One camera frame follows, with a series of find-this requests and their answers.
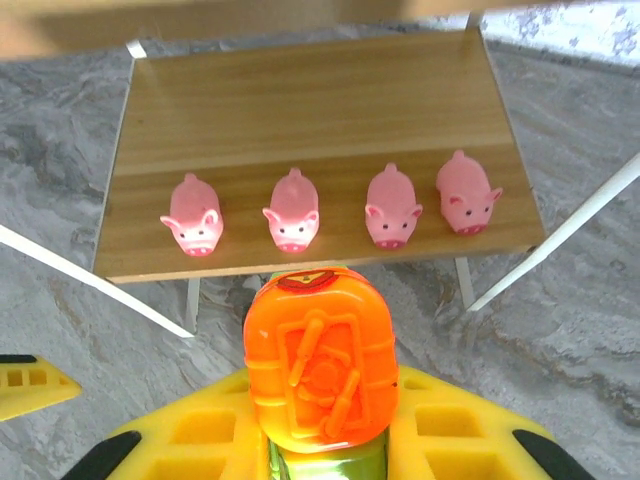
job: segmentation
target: gray marble floor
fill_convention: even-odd
[[[292,41],[301,39],[149,47],[166,54]],[[552,230],[640,150],[640,77],[498,47],[491,56]],[[0,65],[0,224],[85,266],[129,62],[118,50]],[[639,203],[636,182],[474,315],[462,313],[452,261],[358,270],[393,312],[403,363],[542,423],[600,480],[638,480]],[[474,260],[477,288],[518,259]],[[259,278],[206,281],[199,333],[184,341],[6,247],[0,272],[0,351],[42,354],[84,387],[72,401],[0,425],[3,480],[59,478],[119,425],[243,365],[241,318]],[[168,315],[183,306],[181,282],[129,289]]]

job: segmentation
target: pink toy pig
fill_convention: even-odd
[[[491,190],[482,166],[462,150],[456,150],[440,169],[436,188],[440,191],[442,216],[461,235],[473,235],[487,228],[493,204],[502,195],[502,188]]]
[[[422,205],[416,203],[413,183],[394,163],[371,180],[365,213],[369,235],[380,248],[403,247],[416,229]]]
[[[297,168],[276,183],[271,206],[262,213],[269,219],[269,231],[283,252],[304,251],[318,233],[318,192],[311,180]]]
[[[215,190],[193,173],[171,194],[170,215],[160,221],[171,229],[184,253],[204,257],[216,248],[224,224]]]

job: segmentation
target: orange plastic part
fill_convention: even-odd
[[[398,403],[394,343],[386,303],[356,272],[275,277],[256,295],[244,327],[261,428],[297,453],[372,440]]]

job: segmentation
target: pig ear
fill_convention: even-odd
[[[449,203],[451,205],[462,205],[465,202],[465,199],[462,195],[450,195]]]
[[[414,217],[418,218],[420,215],[422,215],[422,205],[420,205],[419,203],[416,204],[412,209],[411,209],[411,215],[413,215]]]
[[[220,215],[214,209],[207,210],[202,216],[202,223],[204,225],[215,225],[220,221]]]
[[[367,212],[368,217],[375,217],[376,215],[383,216],[382,210],[380,210],[375,205],[368,204],[364,207],[364,211]]]
[[[262,213],[264,214],[265,217],[269,219],[270,222],[280,221],[280,215],[278,215],[276,212],[274,212],[270,208],[263,208]]]
[[[162,217],[160,217],[160,221],[171,229],[180,228],[180,222],[166,215],[163,215]]]
[[[317,222],[319,218],[320,214],[317,210],[311,210],[309,213],[307,213],[307,216],[304,217],[306,222]]]
[[[491,190],[488,194],[488,200],[493,200],[494,202],[502,196],[502,188],[496,188],[495,190]]]

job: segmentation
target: black rubber tip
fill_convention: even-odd
[[[2,363],[36,363],[38,359],[33,355],[0,354],[0,364]]]
[[[142,435],[134,430],[103,440],[60,480],[107,480],[140,440]]]
[[[513,436],[551,480],[596,480],[557,443],[528,430],[514,430]]]

